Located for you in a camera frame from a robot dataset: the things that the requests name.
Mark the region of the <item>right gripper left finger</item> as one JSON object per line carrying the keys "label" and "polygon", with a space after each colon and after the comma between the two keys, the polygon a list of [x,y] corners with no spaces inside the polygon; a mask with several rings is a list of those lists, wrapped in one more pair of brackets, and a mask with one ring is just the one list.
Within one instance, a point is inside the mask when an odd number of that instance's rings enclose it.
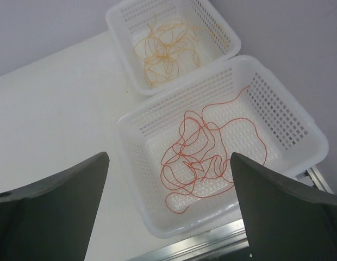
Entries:
{"label": "right gripper left finger", "polygon": [[0,193],[0,260],[84,260],[108,168],[100,152]]}

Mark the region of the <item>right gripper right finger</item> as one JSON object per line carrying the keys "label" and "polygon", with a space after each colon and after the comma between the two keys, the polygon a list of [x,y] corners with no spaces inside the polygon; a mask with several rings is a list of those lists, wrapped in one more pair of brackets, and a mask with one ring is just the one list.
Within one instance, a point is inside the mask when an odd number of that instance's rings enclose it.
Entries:
{"label": "right gripper right finger", "polygon": [[253,260],[337,260],[337,195],[241,153],[230,165]]}

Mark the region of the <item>red orange wire ball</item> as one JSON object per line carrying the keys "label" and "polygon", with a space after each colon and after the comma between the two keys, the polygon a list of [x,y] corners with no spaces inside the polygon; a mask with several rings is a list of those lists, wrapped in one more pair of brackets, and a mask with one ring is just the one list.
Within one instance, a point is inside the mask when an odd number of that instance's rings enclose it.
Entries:
{"label": "red orange wire ball", "polygon": [[[175,214],[183,214],[188,208],[182,211],[174,210],[167,202],[170,196],[177,194],[198,199],[212,198],[232,190],[235,185],[224,176],[230,158],[218,125],[211,121],[207,122],[202,115],[193,110],[187,110],[179,125],[178,133],[179,139],[166,150],[160,161],[160,180],[162,184],[170,183],[170,186],[165,186],[170,191],[165,198],[166,207]],[[192,173],[192,179],[187,183],[180,181],[174,174],[172,164],[177,161],[181,161]],[[202,197],[195,194],[197,183],[206,179],[223,179],[231,186],[213,195]]]}

